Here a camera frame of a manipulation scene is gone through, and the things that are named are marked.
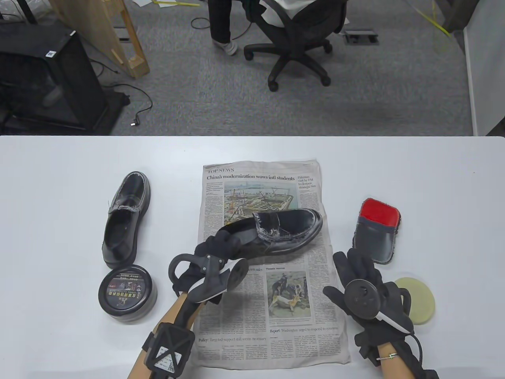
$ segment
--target chair base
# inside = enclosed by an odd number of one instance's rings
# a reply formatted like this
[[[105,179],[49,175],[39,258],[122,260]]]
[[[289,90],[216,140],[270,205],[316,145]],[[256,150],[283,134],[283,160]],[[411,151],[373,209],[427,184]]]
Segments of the chair base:
[[[305,51],[320,47],[323,47],[324,51],[327,54],[331,53],[331,51],[333,50],[330,41],[324,39],[321,42],[305,46]],[[323,86],[327,87],[331,83],[331,79],[328,77],[328,73],[326,72],[326,70],[313,58],[309,57],[306,53],[303,53],[301,56],[298,57],[293,57],[291,56],[290,50],[278,48],[273,43],[255,43],[244,47],[244,56],[246,60],[248,61],[252,60],[254,57],[254,53],[269,53],[280,56],[277,62],[275,63],[275,66],[272,68],[270,75],[268,76],[268,88],[272,92],[278,90],[279,85],[277,84],[275,79],[277,79],[277,76],[279,76],[280,72],[289,61],[297,61],[303,64],[304,66],[310,68],[312,71],[314,71],[316,74],[319,75]]]

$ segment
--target black cable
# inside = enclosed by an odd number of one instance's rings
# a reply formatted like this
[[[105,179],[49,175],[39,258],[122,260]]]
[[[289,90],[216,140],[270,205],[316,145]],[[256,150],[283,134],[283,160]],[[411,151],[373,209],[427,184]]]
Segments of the black cable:
[[[240,37],[242,37],[244,34],[246,34],[248,31],[249,31],[249,28],[251,27],[252,25],[252,22],[249,24],[249,26],[247,27],[247,29],[244,31],[244,33],[242,34],[239,34],[238,37],[235,37],[235,38],[232,38],[232,40],[235,40],[235,39],[239,39]]]
[[[105,69],[108,69],[109,71],[112,71],[116,74],[119,74],[119,71],[116,71],[116,70],[113,70],[112,68],[110,68],[109,66],[107,66],[105,63],[102,63],[102,62],[99,62],[99,61],[96,61],[92,58],[89,58],[90,62],[93,62],[93,63],[98,63],[99,65],[102,66],[102,70],[100,71],[100,74],[97,75],[97,77],[100,77],[100,75],[102,75],[105,71]]]
[[[119,87],[119,86],[121,86],[121,85],[125,85],[125,86],[127,86],[127,87],[131,87],[131,88],[134,88],[134,89],[136,89],[136,90],[138,90],[138,91],[142,92],[144,95],[146,95],[146,96],[147,96],[147,98],[148,98],[148,99],[149,99],[149,101],[151,102],[151,105],[149,105],[147,108],[142,109],[141,111],[138,111],[137,113],[135,113],[135,119],[134,119],[134,121],[135,121],[135,122],[134,122],[133,124],[131,124],[131,126],[139,126],[139,125],[140,125],[140,119],[139,119],[138,115],[139,115],[140,113],[142,113],[142,112],[145,112],[145,111],[148,111],[148,110],[152,109],[152,108],[153,108],[153,105],[154,105],[153,100],[151,99],[151,96],[149,96],[149,95],[147,94],[147,92],[145,92],[143,89],[140,89],[140,88],[138,88],[138,87],[135,87],[135,86],[133,86],[133,85],[131,85],[131,84],[118,83],[118,84],[113,84],[113,85],[103,85],[102,87],[103,87],[103,88],[114,88],[114,87]]]
[[[100,65],[100,66],[101,66],[102,70],[100,71],[100,73],[99,73],[99,74],[97,74],[97,75],[96,75],[96,77],[97,77],[97,78],[100,78],[100,76],[101,76],[101,75],[104,73],[104,71],[105,71],[105,66],[104,66],[104,65]]]
[[[193,21],[196,21],[196,20],[206,20],[206,21],[209,22],[209,25],[208,26],[204,26],[203,28],[198,28],[198,27],[196,27],[196,26],[193,25]],[[194,19],[191,20],[191,27],[193,29],[198,29],[198,30],[209,29],[211,27],[211,22],[206,17],[195,17]]]
[[[208,22],[209,22],[209,25],[208,25],[208,26],[201,27],[201,28],[200,28],[200,27],[196,27],[196,26],[194,26],[194,25],[193,25],[193,21],[196,21],[196,20],[206,20],[206,21],[208,21]],[[209,20],[207,17],[195,17],[194,19],[192,19],[192,20],[191,20],[190,24],[191,24],[191,27],[192,27],[193,29],[198,29],[198,30],[202,30],[202,29],[209,29],[209,28],[211,27],[210,20]],[[249,24],[249,26],[247,27],[247,29],[246,29],[246,30],[245,30],[242,34],[239,34],[237,37],[232,38],[232,40],[239,39],[239,38],[240,38],[240,37],[242,37],[244,34],[246,34],[246,33],[249,31],[249,29],[250,29],[251,25],[252,25],[252,22]]]
[[[23,18],[19,15],[13,15],[11,13],[2,13],[2,16],[12,16],[12,17],[17,17],[19,20],[23,21]]]
[[[419,342],[419,339],[414,334],[411,334],[411,336],[414,337],[414,340],[416,340],[417,346],[419,347],[419,364],[422,366],[423,365],[423,348],[421,347],[421,342]]]
[[[14,0],[11,0],[11,3],[14,4],[14,6],[16,7],[16,11],[18,11],[18,13],[20,14],[19,17],[21,17],[21,20],[24,20],[24,17],[22,16],[23,13],[21,13],[21,11],[19,10],[18,6],[16,5],[16,3],[14,2]]]

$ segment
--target carpet floor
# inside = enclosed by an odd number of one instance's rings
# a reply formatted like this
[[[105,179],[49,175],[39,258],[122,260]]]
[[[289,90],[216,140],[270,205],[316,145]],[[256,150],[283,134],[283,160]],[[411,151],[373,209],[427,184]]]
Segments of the carpet floor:
[[[151,69],[138,80],[108,70],[103,84],[129,83],[144,89],[154,107],[130,126],[148,105],[142,93],[124,87],[125,108],[116,135],[471,135],[472,123],[464,52],[402,0],[349,0],[348,28],[372,28],[376,46],[348,46],[329,37],[333,53],[311,51],[331,77],[323,87],[309,69],[290,62],[270,92],[267,77],[277,57],[242,49],[226,56],[211,43],[209,30],[190,27],[208,17],[207,4],[160,9],[125,0]],[[411,0],[426,12],[431,1]],[[231,15],[232,37],[248,22],[240,2]],[[237,40],[242,48],[269,42],[253,24]],[[112,64],[87,46],[92,58]]]

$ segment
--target human arm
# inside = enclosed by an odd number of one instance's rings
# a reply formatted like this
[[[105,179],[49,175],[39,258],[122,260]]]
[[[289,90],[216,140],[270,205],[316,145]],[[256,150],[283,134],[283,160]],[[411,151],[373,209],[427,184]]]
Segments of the human arm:
[[[390,354],[396,354],[391,343],[377,346],[379,357],[386,358]],[[414,375],[405,362],[398,356],[392,359],[381,360],[382,374],[384,379],[415,379]]]

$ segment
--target qr code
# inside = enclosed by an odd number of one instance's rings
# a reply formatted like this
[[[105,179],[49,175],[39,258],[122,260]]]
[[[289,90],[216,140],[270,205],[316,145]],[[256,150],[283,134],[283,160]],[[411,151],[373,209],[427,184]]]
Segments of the qr code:
[[[158,350],[156,358],[165,353],[168,349],[166,347],[161,346]],[[175,352],[175,359],[177,360],[177,364],[181,360],[182,354]],[[175,373],[174,369],[174,361],[172,360],[172,354],[167,355],[165,358],[155,363],[155,367],[160,368],[166,372]]]

